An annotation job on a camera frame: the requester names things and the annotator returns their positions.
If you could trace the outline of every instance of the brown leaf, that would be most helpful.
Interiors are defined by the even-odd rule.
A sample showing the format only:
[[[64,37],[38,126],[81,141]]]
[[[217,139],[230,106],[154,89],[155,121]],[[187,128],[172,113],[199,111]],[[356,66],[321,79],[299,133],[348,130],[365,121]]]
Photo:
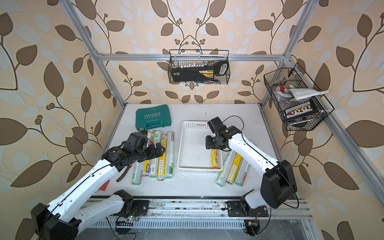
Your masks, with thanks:
[[[8,13],[0,15],[0,35],[5,36],[12,32],[13,22]]]
[[[119,65],[119,70],[122,74],[124,74],[125,76],[128,76],[128,72],[123,66]]]
[[[159,17],[165,18],[168,16],[168,7],[163,1],[151,0],[151,5],[153,10]]]
[[[183,96],[183,97],[181,98],[181,101],[182,101],[183,103],[187,103],[187,102],[189,102],[190,99],[191,99],[191,95],[185,95],[185,96]]]
[[[111,91],[109,89],[105,89],[104,92],[103,92],[103,95],[106,98],[111,98],[112,93],[111,93]]]
[[[209,54],[212,54],[212,55],[218,55],[218,49],[215,48],[212,52],[210,52]]]
[[[207,94],[207,98],[208,98],[208,99],[215,98],[215,97],[218,96],[219,93],[220,93],[220,91],[212,91],[212,92],[209,92],[209,93]]]
[[[44,71],[44,83],[49,92],[59,97],[64,90],[64,81],[59,70],[50,62]]]
[[[205,25],[205,31],[211,36],[218,36],[218,29],[213,23],[207,23]]]
[[[96,18],[96,8],[91,0],[75,0],[74,2],[84,16],[91,20]]]
[[[348,221],[342,221],[337,225],[337,235],[340,240],[354,240],[353,232]]]
[[[142,84],[142,81],[135,81],[134,83],[133,83],[133,85],[135,86],[135,87],[138,87],[138,86],[140,86]]]
[[[253,54],[264,55],[264,54],[266,54],[266,51],[257,51],[257,52],[254,52]]]
[[[317,91],[325,91],[331,84],[331,73],[325,63],[321,66],[314,79],[313,88]]]
[[[244,101],[241,101],[241,100],[235,100],[234,101],[234,104],[245,104],[245,102]]]
[[[79,172],[81,170],[81,164],[80,163],[77,163],[71,170],[68,178],[67,178],[67,182],[72,182],[76,177],[77,175],[79,175]]]
[[[168,71],[169,64],[165,62],[158,62],[157,65],[161,67],[164,71]]]
[[[293,135],[293,142],[299,146],[299,144],[307,138],[307,131],[296,131]]]
[[[319,26],[310,27],[304,34],[304,38],[303,38],[304,42],[310,42],[314,40],[317,37],[317,35],[319,35],[320,31],[321,31],[321,27]]]
[[[11,184],[11,187],[27,187],[42,180],[51,170],[52,162],[41,160],[22,172]]]
[[[90,37],[90,38],[92,38],[92,34],[91,34],[91,31],[89,30],[89,27],[88,26],[84,26],[85,27],[85,30],[87,31],[87,33],[88,33],[88,36]]]
[[[91,108],[91,93],[89,92],[88,87],[85,87],[83,94],[81,95],[81,108],[84,112],[88,112]]]
[[[363,37],[368,37],[372,31],[372,20],[367,15],[361,15],[358,22],[358,33]]]
[[[57,25],[55,29],[56,32],[65,40],[74,41],[76,39],[76,35],[67,25]]]
[[[0,146],[17,142],[27,131],[27,127],[16,120],[0,118]]]
[[[74,137],[66,137],[65,145],[67,146],[68,152],[72,153],[73,155],[80,154],[83,150],[83,145],[81,142],[79,142]]]
[[[335,184],[348,190],[359,189],[358,185],[351,178],[351,176],[334,162],[326,162],[324,164],[325,173]]]
[[[135,94],[135,96],[141,97],[141,96],[144,96],[147,93],[146,92],[141,92],[141,91],[136,91],[133,94]]]
[[[297,147],[297,151],[302,156],[308,156],[312,151],[312,147],[313,147],[313,139],[306,138],[304,139],[304,141],[302,141],[299,144],[299,146]]]
[[[250,86],[250,85],[251,85],[251,82],[250,82],[250,81],[247,81],[247,80],[242,80],[241,83],[242,83],[244,86]]]
[[[151,104],[151,100],[150,99],[144,100],[144,101],[141,101],[140,103],[141,104]]]
[[[360,147],[384,145],[384,126],[370,120],[360,120],[347,127],[347,132]]]
[[[259,75],[263,70],[264,70],[264,64],[262,64],[260,67],[258,67],[258,68],[256,69],[255,74],[256,74],[256,75]]]
[[[225,0],[215,0],[209,6],[209,14],[213,18],[217,18],[224,11]]]
[[[47,4],[50,6],[56,6],[59,3],[59,0],[47,0]]]
[[[302,73],[305,73],[305,62],[301,58],[297,59],[297,65]]]
[[[273,28],[273,22],[268,19],[262,19],[255,21],[255,27],[259,31],[269,31]]]
[[[293,31],[295,30],[296,25],[292,25],[291,30],[289,31],[289,38],[291,38]]]
[[[169,98],[172,98],[172,99],[178,99],[179,96],[177,95],[177,93],[174,93],[174,92],[171,92],[171,91],[166,91],[166,95],[169,97]]]
[[[335,240],[335,239],[333,238],[333,236],[332,236],[331,234],[327,233],[326,231],[321,230],[321,233],[323,234],[323,238],[324,238],[324,240]]]
[[[24,47],[19,49],[16,52],[16,59],[19,62],[19,64],[23,66],[28,66],[31,64],[37,56],[37,46],[31,45],[28,47]]]
[[[101,120],[97,122],[95,129],[93,130],[93,135],[97,137],[100,133],[100,130],[101,130]]]
[[[349,67],[353,64],[353,60],[355,58],[355,55],[351,50],[348,48],[343,48],[340,46],[336,47],[336,57],[339,63],[343,67]]]
[[[119,20],[110,20],[105,25],[109,31],[121,31],[124,28],[124,22]]]
[[[304,181],[306,181],[308,184],[312,185],[311,178],[310,178],[310,175],[308,174],[307,169],[305,169],[305,167],[303,165],[300,165],[299,171],[300,171],[300,174],[303,177]]]
[[[322,6],[322,7],[326,7],[326,6],[328,6],[328,1],[329,0],[320,0],[319,1],[319,5]]]
[[[17,229],[15,240],[30,240],[35,234],[35,227],[30,218],[24,218]]]
[[[78,73],[83,67],[83,58],[76,58],[73,62],[73,72]]]
[[[284,134],[284,136],[285,136],[285,137],[288,137],[288,136],[289,136],[289,133],[288,133],[287,129],[285,129],[284,124],[281,124],[281,129],[283,130],[283,134]]]
[[[204,101],[203,97],[200,95],[194,95],[194,98],[197,103],[203,103]]]
[[[89,73],[93,76],[94,69],[93,69],[93,62],[92,62],[91,59],[88,59],[88,60],[87,60],[87,65],[88,65]]]
[[[242,91],[242,92],[238,92],[238,94],[241,96],[249,96],[249,95],[251,95],[251,92],[250,91]]]
[[[283,6],[283,17],[289,19],[293,17],[301,8],[303,0],[286,0]]]
[[[72,128],[73,137],[76,138],[82,144],[88,142],[88,133],[82,127],[73,127]]]

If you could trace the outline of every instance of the beige wallpaper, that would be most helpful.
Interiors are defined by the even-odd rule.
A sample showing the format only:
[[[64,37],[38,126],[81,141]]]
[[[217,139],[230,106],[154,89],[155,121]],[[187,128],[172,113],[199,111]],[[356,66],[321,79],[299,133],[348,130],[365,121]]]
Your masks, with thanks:
[[[380,0],[329,1],[317,7],[293,57],[330,90],[335,115],[382,176],[383,18]]]
[[[56,4],[0,1],[2,239],[33,237],[31,209],[89,171],[120,110]]]

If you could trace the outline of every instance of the red object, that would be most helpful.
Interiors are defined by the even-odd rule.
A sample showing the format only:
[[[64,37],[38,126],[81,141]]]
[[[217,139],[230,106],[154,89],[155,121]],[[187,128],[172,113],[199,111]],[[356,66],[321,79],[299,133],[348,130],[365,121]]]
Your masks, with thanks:
[[[109,184],[109,180],[106,181],[106,182],[99,188],[99,190],[100,190],[100,191],[105,191],[105,189],[107,189],[108,184]]]

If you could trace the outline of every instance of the black cable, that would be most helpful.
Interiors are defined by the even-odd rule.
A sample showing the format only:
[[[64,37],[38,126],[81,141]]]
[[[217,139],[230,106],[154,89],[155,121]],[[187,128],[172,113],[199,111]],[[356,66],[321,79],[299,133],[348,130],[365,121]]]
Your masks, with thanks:
[[[227,117],[225,120],[227,120],[227,119],[230,118],[230,117],[238,117],[238,118],[240,118],[241,122],[243,123],[243,128],[240,130],[240,132],[241,132],[241,136],[242,136],[242,138],[243,138],[243,141],[244,141],[250,148],[252,148],[255,152],[257,152],[260,156],[262,156],[267,162],[269,162],[270,164],[272,164],[272,166],[276,167],[273,163],[271,163],[271,161],[269,161],[265,156],[263,156],[261,153],[259,153],[256,149],[254,149],[251,145],[249,145],[249,144],[245,141],[245,139],[244,139],[244,135],[243,135],[243,129],[244,129],[244,126],[245,126],[245,125],[244,125],[244,121],[243,121],[243,119],[241,119],[241,117],[239,117],[239,116],[232,115],[232,116]],[[278,168],[276,168],[276,169],[277,169],[277,171],[279,171],[279,173],[280,173],[280,174],[283,176],[283,178],[286,180],[286,182],[288,183],[289,187],[291,188],[291,190],[292,190],[292,192],[293,192],[293,194],[295,195],[296,200],[297,200],[297,207],[292,207],[291,205],[288,205],[288,204],[286,204],[286,203],[283,203],[283,204],[286,205],[286,206],[288,206],[288,207],[291,207],[291,208],[293,208],[293,209],[298,209],[298,208],[299,208],[299,197],[297,196],[295,190],[293,189],[293,187],[292,187],[291,184],[289,183],[288,179],[282,174],[282,172],[280,172],[280,170],[279,170]]]
[[[121,240],[121,239],[118,238],[118,236],[116,235],[116,233],[113,231],[112,226],[111,226],[111,223],[109,222],[108,218],[106,217],[105,219],[107,220],[107,222],[108,222],[108,224],[109,224],[109,227],[111,228],[111,231],[112,231],[113,235],[115,235],[116,239],[117,239],[117,240]],[[136,234],[135,234],[135,233],[130,232],[129,234],[134,234],[134,235],[135,235],[135,237],[134,237],[132,240],[135,240],[135,239],[136,239]]]

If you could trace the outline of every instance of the plastic wrap tube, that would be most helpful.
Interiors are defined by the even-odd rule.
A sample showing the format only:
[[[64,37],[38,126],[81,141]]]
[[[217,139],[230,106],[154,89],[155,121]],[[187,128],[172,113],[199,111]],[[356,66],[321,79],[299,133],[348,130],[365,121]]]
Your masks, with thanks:
[[[133,168],[132,184],[139,185],[141,183],[141,171],[143,162],[135,162],[134,165],[135,167]]]
[[[167,136],[167,155],[166,155],[166,178],[173,178],[173,164],[175,154],[175,133],[168,132]]]
[[[159,143],[161,140],[161,132],[155,131],[152,142],[154,144]],[[159,158],[151,159],[151,165],[149,170],[149,177],[157,177],[157,169],[159,168]]]
[[[227,176],[230,170],[230,166],[233,164],[233,160],[235,158],[236,152],[229,151],[224,162],[223,162],[223,170],[217,176],[216,184],[220,187],[224,187],[225,181],[227,180]]]

